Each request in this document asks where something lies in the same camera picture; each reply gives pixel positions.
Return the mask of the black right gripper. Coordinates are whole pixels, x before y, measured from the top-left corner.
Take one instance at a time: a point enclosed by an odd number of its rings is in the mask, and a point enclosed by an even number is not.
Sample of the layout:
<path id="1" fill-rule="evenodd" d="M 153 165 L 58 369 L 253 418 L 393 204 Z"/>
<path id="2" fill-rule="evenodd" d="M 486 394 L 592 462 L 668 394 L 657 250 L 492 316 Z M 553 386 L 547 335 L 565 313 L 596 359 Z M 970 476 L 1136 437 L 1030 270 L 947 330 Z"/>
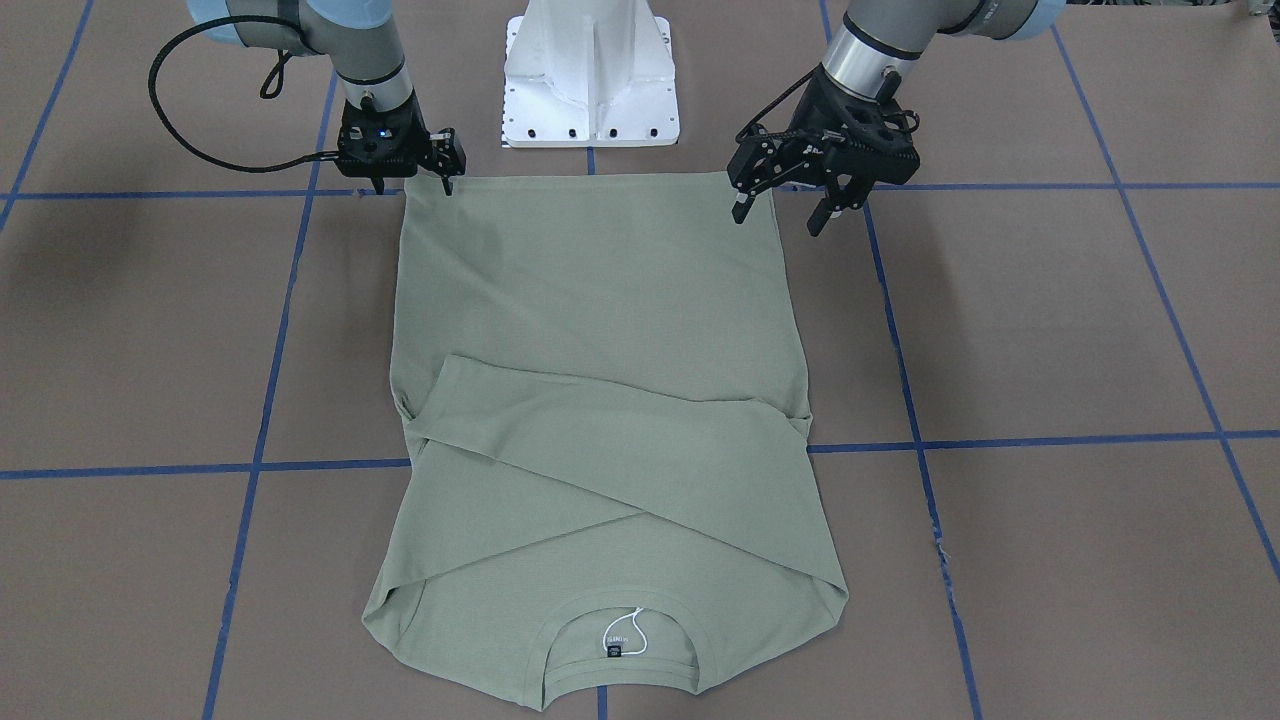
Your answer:
<path id="1" fill-rule="evenodd" d="M 346 177 L 372 181 L 376 196 L 385 193 L 387 178 L 410 178 L 424 169 L 440 177 L 452 197 L 454 177 L 466 173 L 466 155 L 453 128 L 428 129 L 415 95 L 385 111 L 364 99 L 358 106 L 344 104 L 335 167 Z"/>

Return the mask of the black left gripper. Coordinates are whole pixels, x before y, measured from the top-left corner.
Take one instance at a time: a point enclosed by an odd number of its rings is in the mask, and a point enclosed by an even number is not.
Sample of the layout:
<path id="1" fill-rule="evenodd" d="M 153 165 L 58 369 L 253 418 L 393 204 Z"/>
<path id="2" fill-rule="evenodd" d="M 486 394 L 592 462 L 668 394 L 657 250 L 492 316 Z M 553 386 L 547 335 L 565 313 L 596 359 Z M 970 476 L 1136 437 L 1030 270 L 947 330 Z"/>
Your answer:
<path id="1" fill-rule="evenodd" d="M 756 196 L 781 184 L 817 187 L 826 196 L 806 219 L 817 238 L 844 206 L 860 206 L 878 183 L 905 184 L 922 160 L 913 136 L 916 113 L 893 97 L 865 100 L 810 69 L 736 133 L 727 165 L 733 222 L 741 225 Z"/>

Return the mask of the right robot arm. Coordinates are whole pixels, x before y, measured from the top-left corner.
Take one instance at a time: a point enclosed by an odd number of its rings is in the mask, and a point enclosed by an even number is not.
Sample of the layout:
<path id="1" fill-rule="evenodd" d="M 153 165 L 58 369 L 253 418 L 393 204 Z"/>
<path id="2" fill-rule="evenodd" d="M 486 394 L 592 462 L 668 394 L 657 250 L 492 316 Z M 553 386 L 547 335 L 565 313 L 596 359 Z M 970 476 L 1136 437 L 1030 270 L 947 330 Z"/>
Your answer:
<path id="1" fill-rule="evenodd" d="M 284 67 L 296 56 L 328 56 L 346 92 L 335 150 L 268 167 L 229 168 L 269 173 L 307 161 L 332 161 L 344 177 L 365 178 L 383 193 L 388 178 L 425 170 L 442 181 L 445 195 L 466 170 L 466 156 L 452 128 L 433 133 L 422 117 L 389 1 L 189 1 L 195 22 L 156 55 L 148 96 L 159 109 L 160 65 L 178 44 L 196 35 L 242 47 L 276 51 L 276 64 L 260 88 L 275 97 Z"/>

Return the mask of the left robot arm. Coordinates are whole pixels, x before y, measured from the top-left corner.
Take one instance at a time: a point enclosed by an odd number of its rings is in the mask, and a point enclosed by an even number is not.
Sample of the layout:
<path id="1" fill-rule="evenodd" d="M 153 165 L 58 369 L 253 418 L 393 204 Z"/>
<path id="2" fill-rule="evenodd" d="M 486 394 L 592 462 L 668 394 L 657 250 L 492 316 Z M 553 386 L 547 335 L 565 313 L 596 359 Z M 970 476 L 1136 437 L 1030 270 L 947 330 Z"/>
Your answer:
<path id="1" fill-rule="evenodd" d="M 851 1 L 820 63 L 786 90 L 797 104 L 772 131 L 755 114 L 736 133 L 726 168 L 744 223 L 755 201 L 783 184 L 820 191 L 806 222 L 818 236 L 831 218 L 865 206 L 877 184 L 906 184 L 920 167 L 913 136 L 920 119 L 897 99 L 936 36 L 1032 38 L 1061 1 Z"/>

